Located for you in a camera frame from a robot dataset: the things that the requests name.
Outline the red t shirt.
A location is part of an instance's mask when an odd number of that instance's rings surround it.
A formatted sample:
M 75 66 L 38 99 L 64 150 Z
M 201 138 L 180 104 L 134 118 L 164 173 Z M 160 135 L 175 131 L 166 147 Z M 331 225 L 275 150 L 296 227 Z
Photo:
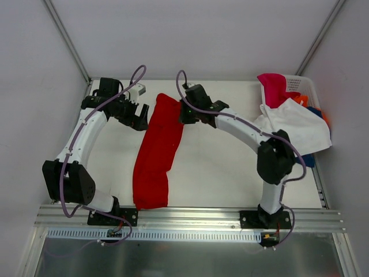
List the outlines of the red t shirt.
M 133 170 L 133 203 L 138 210 L 168 205 L 167 173 L 174 162 L 184 127 L 179 122 L 180 108 L 179 101 L 158 94 Z

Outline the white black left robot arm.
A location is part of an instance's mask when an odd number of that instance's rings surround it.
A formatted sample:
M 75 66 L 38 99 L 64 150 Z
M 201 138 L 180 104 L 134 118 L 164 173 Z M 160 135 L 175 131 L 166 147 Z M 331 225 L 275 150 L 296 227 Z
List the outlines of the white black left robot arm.
M 99 211 L 100 218 L 108 225 L 119 222 L 118 199 L 98 190 L 86 168 L 96 139 L 110 118 L 136 131 L 147 130 L 149 106 L 144 104 L 140 115 L 136 114 L 138 99 L 145 91 L 146 87 L 136 81 L 124 88 L 119 80 L 100 79 L 98 89 L 83 99 L 67 145 L 54 160 L 43 164 L 42 172 L 52 200 Z

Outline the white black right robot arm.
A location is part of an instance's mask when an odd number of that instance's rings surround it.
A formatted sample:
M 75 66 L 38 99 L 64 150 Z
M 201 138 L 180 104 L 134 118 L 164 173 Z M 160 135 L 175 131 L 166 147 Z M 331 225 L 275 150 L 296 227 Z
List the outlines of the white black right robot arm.
M 257 173 L 263 180 L 262 197 L 257 214 L 248 223 L 255 228 L 274 229 L 282 217 L 283 182 L 292 172 L 295 155 L 288 134 L 279 130 L 270 136 L 243 119 L 229 105 L 213 102 L 200 84 L 183 84 L 185 96 L 180 100 L 179 121 L 182 124 L 202 122 L 222 130 L 250 147 L 257 156 Z

